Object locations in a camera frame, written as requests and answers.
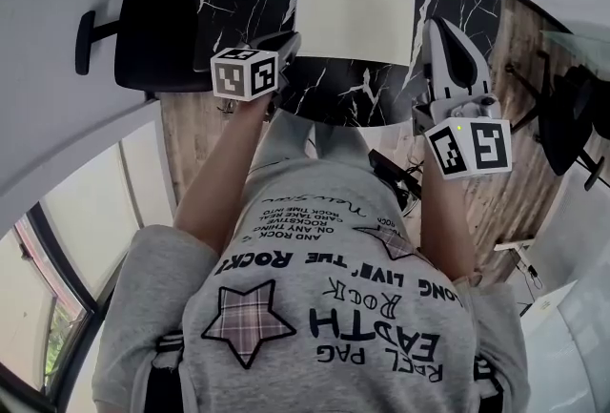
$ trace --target star graphic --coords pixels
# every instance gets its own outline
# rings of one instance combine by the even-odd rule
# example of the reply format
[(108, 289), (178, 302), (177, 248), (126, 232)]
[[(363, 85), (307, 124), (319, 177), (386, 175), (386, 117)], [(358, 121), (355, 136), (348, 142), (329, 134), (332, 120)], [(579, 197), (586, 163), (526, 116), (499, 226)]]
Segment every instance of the star graphic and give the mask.
[(427, 258), (413, 247), (413, 244), (408, 239), (401, 237), (389, 228), (383, 228), (381, 225), (377, 225), (376, 228), (355, 227), (354, 230), (370, 235), (380, 241), (383, 248), (388, 253), (390, 260), (415, 256), (430, 263)]
[(221, 287), (218, 315), (201, 338), (225, 341), (242, 367), (250, 369), (264, 341), (296, 334), (296, 330), (272, 309), (274, 290), (273, 279), (245, 293)]

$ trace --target gray pants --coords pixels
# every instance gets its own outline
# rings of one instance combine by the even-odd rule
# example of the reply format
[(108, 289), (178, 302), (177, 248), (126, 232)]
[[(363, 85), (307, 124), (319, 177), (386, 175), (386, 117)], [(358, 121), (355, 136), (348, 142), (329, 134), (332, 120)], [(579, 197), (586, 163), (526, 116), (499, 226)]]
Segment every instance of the gray pants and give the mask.
[(334, 127), (279, 110), (258, 146), (251, 171), (283, 160), (307, 158), (305, 146), (315, 127), (317, 158), (348, 164), (369, 173), (369, 147), (356, 128)]

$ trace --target white cube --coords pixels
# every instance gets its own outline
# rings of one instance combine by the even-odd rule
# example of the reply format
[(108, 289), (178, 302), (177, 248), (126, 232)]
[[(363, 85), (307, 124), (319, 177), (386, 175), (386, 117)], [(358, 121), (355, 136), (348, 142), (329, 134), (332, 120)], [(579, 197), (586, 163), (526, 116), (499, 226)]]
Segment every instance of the white cube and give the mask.
[(508, 120), (447, 118), (428, 130), (426, 139), (445, 179), (513, 169)]
[(277, 52), (225, 49), (210, 62), (215, 96), (250, 101), (277, 89)]

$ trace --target white paper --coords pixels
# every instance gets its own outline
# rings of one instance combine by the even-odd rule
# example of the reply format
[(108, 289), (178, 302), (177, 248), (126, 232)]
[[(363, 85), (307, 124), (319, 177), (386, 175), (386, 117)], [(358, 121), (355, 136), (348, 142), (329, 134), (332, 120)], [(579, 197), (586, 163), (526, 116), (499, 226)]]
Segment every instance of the white paper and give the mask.
[(409, 66), (415, 0), (296, 0), (298, 55)]

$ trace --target gray sleeve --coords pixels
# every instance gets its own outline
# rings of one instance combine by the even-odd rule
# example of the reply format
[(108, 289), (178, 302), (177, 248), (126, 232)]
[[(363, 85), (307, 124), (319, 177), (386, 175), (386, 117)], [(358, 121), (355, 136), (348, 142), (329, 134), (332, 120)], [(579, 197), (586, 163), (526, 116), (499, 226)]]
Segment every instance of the gray sleeve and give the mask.
[(473, 317), (478, 353), (496, 369), (496, 379), (504, 390), (502, 411), (525, 411), (530, 397), (525, 341), (510, 286), (502, 283), (474, 288), (466, 279), (455, 286)]
[(104, 323), (94, 401), (129, 411), (138, 366), (159, 337), (180, 327), (187, 301), (217, 262), (210, 247), (174, 228), (135, 234)]

